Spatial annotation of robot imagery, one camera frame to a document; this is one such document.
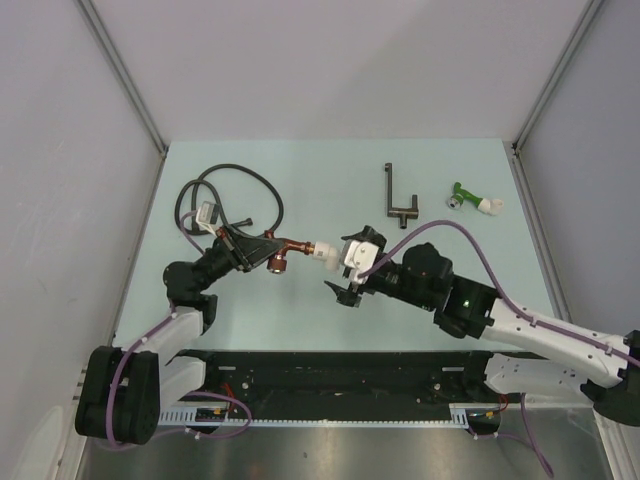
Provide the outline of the dark red brass faucet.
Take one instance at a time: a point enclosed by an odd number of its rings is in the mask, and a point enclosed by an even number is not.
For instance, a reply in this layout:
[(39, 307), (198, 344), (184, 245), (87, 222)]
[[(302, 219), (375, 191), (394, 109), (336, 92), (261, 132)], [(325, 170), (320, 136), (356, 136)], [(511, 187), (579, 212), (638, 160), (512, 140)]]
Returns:
[(315, 250), (315, 245), (311, 242), (299, 242), (286, 238), (281, 238), (281, 241), (283, 242), (283, 247), (270, 256), (267, 261), (267, 270), (273, 274), (282, 274), (286, 271), (286, 255), (289, 252), (299, 252), (305, 256), (310, 256)]

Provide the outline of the white plastic elbow fitting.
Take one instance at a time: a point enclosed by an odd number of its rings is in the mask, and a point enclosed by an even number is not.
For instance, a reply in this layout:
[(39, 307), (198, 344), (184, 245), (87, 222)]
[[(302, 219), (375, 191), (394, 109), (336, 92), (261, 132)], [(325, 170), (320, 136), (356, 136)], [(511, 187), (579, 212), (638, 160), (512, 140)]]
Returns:
[(313, 245), (311, 257), (320, 261), (330, 272), (337, 272), (340, 268), (340, 252), (337, 248), (326, 242), (316, 242)]

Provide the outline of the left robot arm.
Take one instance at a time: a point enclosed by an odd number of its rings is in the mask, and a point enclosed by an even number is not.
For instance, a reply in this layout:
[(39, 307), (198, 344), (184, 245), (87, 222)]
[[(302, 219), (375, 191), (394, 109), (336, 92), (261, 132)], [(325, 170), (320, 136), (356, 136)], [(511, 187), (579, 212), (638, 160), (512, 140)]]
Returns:
[(100, 346), (90, 355), (75, 415), (77, 434), (115, 448), (143, 445), (161, 413), (193, 393), (207, 400), (221, 376), (181, 351), (212, 326), (218, 297), (208, 288), (232, 271), (248, 273), (285, 245), (267, 232), (249, 236), (220, 227), (212, 245), (193, 261), (174, 261), (163, 272), (166, 317), (127, 347)]

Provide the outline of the green faucet with elbow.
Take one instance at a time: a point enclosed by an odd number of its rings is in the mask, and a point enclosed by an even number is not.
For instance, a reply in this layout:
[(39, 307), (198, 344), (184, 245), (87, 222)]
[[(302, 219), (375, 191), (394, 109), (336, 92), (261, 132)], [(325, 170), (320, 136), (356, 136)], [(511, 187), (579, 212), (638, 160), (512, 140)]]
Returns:
[(460, 182), (455, 182), (452, 186), (452, 194), (447, 199), (446, 205), (452, 210), (459, 210), (464, 203), (470, 203), (479, 212), (490, 216), (499, 215), (504, 208), (503, 200), (476, 196), (463, 188)]

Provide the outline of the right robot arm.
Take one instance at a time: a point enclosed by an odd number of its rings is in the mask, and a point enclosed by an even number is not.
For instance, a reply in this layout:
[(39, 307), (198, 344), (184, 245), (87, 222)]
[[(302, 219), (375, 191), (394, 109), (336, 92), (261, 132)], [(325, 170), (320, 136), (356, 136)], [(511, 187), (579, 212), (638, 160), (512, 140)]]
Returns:
[(454, 338), (504, 343), (531, 353), (518, 364), (492, 353), (461, 376), (463, 393), (484, 401), (494, 392), (558, 397), (584, 395), (601, 416), (639, 424), (639, 333), (625, 336), (586, 329), (512, 300), (496, 275), (483, 284), (455, 274), (453, 263), (426, 242), (403, 239), (389, 252), (386, 239), (366, 226), (346, 236), (342, 249), (317, 243), (313, 258), (345, 270), (348, 287), (332, 284), (337, 303), (356, 307), (365, 293), (381, 293), (432, 313)]

